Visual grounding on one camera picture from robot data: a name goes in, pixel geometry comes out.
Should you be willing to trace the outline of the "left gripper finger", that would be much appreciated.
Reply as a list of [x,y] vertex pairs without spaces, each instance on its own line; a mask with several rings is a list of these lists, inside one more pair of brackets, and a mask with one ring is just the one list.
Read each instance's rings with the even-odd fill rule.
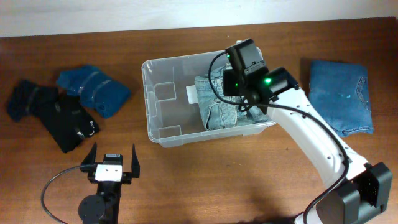
[[135,145],[132,146],[131,177],[132,178],[140,177],[140,163],[137,158]]
[[96,160],[97,143],[94,143],[88,155],[84,158],[81,165],[93,165]]

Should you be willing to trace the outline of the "dark blue jeans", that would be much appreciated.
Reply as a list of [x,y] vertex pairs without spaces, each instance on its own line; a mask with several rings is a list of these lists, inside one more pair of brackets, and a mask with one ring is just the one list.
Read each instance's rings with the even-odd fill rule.
[[314,60],[309,88],[311,104],[340,137],[374,133],[367,68]]

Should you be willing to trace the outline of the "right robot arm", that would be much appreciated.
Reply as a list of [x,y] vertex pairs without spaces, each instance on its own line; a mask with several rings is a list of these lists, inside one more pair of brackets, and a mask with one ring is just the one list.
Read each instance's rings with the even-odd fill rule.
[[224,75],[224,95],[242,96],[240,106],[257,106],[278,123],[315,166],[325,186],[302,213],[279,223],[366,223],[386,211],[392,172],[384,163],[371,165],[352,150],[285,68],[268,70],[252,39],[226,48],[225,54],[231,69]]

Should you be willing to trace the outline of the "light blue denim jeans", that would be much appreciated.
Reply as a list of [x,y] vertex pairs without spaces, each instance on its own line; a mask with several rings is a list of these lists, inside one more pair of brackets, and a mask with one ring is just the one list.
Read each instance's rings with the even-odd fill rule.
[[223,94],[223,72],[230,67],[230,64],[226,63],[224,66],[212,70],[211,78],[208,78],[207,75],[195,77],[200,115],[207,131],[270,121],[269,117],[257,106],[242,112],[238,109],[238,106],[227,104],[216,97],[210,85],[214,86],[220,97],[228,101],[237,102],[241,100],[238,96],[224,96]]

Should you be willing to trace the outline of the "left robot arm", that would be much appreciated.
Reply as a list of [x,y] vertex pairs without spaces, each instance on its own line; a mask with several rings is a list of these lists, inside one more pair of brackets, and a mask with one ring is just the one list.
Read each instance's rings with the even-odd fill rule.
[[121,154],[105,154],[103,161],[97,162],[96,150],[94,144],[82,161],[80,171],[87,174],[90,183],[97,185],[97,190],[81,201],[78,214],[83,223],[117,224],[122,186],[139,178],[141,167],[134,148],[130,172],[123,171]]

